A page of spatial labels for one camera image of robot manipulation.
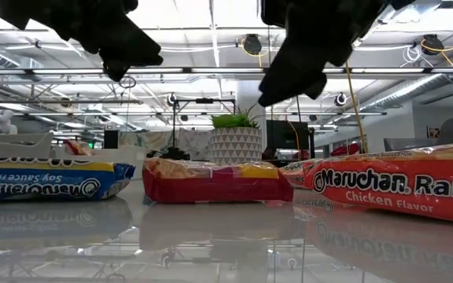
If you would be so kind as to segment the white humanoid figure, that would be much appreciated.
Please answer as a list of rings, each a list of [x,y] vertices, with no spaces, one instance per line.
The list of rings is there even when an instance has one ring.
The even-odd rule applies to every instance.
[[[18,134],[17,126],[11,124],[13,111],[0,109],[0,134]]]

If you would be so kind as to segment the long ceiling light strip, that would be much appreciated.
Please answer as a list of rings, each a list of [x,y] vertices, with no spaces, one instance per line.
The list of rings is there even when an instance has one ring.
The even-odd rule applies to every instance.
[[[219,116],[233,114],[229,112],[178,112],[177,115],[188,116]],[[353,116],[352,112],[273,112],[283,116]],[[24,116],[173,116],[173,112],[30,112]],[[386,116],[387,112],[359,112],[360,116]]]
[[[127,74],[264,74],[268,68],[131,68]],[[324,68],[325,74],[453,74],[453,68]],[[0,75],[103,75],[102,68],[0,69]]]

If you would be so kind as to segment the white building column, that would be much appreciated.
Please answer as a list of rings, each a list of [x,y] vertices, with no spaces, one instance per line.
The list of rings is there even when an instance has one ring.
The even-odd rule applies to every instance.
[[[240,110],[249,110],[249,117],[259,124],[261,130],[265,130],[266,110],[258,103],[261,96],[259,84],[259,81],[253,80],[237,81],[236,103]]]

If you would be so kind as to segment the green plant in triangle-patterned pot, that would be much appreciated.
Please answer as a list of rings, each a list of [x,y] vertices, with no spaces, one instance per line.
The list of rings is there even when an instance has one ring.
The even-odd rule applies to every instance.
[[[257,119],[250,108],[237,106],[234,114],[212,116],[210,131],[210,161],[216,164],[243,164],[261,161],[263,137]]]

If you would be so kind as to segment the white bin with cutaway side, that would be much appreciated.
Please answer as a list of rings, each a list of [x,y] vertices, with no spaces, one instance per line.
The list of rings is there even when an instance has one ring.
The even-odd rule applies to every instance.
[[[52,133],[0,134],[0,157],[48,158]]]

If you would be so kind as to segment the orange chicken flavor noodle pack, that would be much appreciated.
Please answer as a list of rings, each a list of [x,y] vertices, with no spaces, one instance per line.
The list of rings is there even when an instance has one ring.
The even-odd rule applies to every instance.
[[[280,167],[279,170],[294,189],[305,189],[305,171],[311,170],[320,161],[320,159],[297,161]]]
[[[342,204],[453,221],[453,144],[318,160],[304,184]]]

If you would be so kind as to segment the black rectangular box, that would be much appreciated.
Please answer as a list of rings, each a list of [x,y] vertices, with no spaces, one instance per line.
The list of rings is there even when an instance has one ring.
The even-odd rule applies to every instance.
[[[118,130],[105,130],[104,131],[104,149],[117,149],[119,144],[119,131]]]

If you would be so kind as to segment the black background rig frame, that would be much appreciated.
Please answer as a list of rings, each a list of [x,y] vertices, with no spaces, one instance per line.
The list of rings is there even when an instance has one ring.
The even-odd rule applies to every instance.
[[[186,152],[182,151],[176,146],[176,116],[178,114],[177,111],[177,104],[184,102],[184,105],[181,107],[183,110],[190,102],[200,105],[208,105],[213,104],[215,102],[224,105],[225,102],[230,102],[233,105],[233,114],[236,113],[236,100],[235,99],[221,99],[221,98],[207,98],[207,97],[200,97],[195,99],[179,99],[175,98],[172,102],[172,130],[171,130],[171,147],[168,147],[165,152],[153,150],[147,154],[148,158],[152,157],[160,157],[164,159],[171,159],[171,160],[190,160],[190,155]]]

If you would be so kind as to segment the black computer monitor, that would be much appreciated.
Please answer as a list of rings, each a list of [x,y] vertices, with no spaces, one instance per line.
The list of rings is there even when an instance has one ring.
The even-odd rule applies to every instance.
[[[309,149],[307,123],[267,120],[266,130],[268,149]]]

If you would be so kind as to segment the blue soy sauce noodle pack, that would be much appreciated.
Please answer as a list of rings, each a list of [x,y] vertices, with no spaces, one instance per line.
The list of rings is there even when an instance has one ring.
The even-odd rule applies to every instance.
[[[104,200],[124,189],[134,171],[124,163],[0,157],[0,200]]]

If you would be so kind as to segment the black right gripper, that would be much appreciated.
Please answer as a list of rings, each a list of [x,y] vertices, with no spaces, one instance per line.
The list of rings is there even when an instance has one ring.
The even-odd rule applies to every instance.
[[[259,85],[268,107],[306,94],[317,99],[326,86],[326,63],[341,66],[352,43],[367,32],[384,0],[260,0],[265,24],[285,29],[285,39]]]

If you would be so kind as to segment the light patterned backdrop cloth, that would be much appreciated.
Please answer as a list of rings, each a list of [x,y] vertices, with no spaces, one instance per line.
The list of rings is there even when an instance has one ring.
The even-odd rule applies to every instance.
[[[120,131],[118,146],[131,145],[146,152],[165,152],[169,147],[177,147],[190,156],[191,160],[208,160],[210,152],[210,132],[179,128],[167,131]]]

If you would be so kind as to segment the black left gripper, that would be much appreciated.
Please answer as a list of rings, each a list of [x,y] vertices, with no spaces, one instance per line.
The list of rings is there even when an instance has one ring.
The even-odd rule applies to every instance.
[[[119,82],[131,66],[161,65],[160,45],[127,17],[138,0],[0,0],[0,18],[24,30],[30,20],[100,53],[103,72]]]

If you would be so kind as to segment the red background object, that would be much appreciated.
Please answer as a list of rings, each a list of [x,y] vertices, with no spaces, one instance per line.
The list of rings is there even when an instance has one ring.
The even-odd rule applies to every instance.
[[[331,156],[349,156],[361,153],[361,146],[358,143],[352,143],[349,145],[342,145],[335,148],[330,155]]]

